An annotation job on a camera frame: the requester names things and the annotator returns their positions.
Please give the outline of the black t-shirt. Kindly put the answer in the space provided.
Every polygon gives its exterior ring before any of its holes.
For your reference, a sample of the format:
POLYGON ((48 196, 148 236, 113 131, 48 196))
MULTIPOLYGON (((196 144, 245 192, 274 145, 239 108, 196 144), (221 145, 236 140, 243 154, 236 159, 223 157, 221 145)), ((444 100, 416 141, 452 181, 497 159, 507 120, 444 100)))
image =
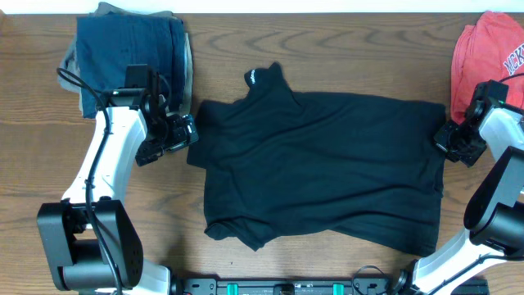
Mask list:
POLYGON ((253 250, 332 230, 417 256, 436 250, 445 122, 439 103, 296 92, 279 64, 247 95, 204 101, 187 163, 206 172, 206 234, 253 250))

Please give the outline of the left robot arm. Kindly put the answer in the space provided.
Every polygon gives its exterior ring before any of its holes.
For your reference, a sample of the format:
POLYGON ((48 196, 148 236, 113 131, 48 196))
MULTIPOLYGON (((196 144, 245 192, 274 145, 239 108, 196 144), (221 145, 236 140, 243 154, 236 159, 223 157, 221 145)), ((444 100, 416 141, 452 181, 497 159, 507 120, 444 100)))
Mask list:
POLYGON ((37 226, 55 287, 80 294, 174 294, 171 270, 147 260, 125 208, 133 166, 198 140, 190 115, 169 113, 167 81, 130 65, 123 86, 95 90, 72 72, 64 80, 95 99, 96 126, 83 164, 59 202, 44 203, 37 226))

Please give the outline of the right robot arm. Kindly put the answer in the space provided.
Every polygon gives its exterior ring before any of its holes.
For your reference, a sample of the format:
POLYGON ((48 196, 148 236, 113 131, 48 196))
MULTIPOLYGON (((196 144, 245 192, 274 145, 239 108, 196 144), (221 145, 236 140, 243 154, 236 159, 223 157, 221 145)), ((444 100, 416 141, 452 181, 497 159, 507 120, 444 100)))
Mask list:
POLYGON ((504 79, 479 83, 465 119, 449 120, 436 133, 448 160, 473 166, 485 150, 495 165, 470 199, 463 228, 430 256, 402 270, 389 294, 487 294, 478 274, 523 259, 523 110, 507 103, 504 79))

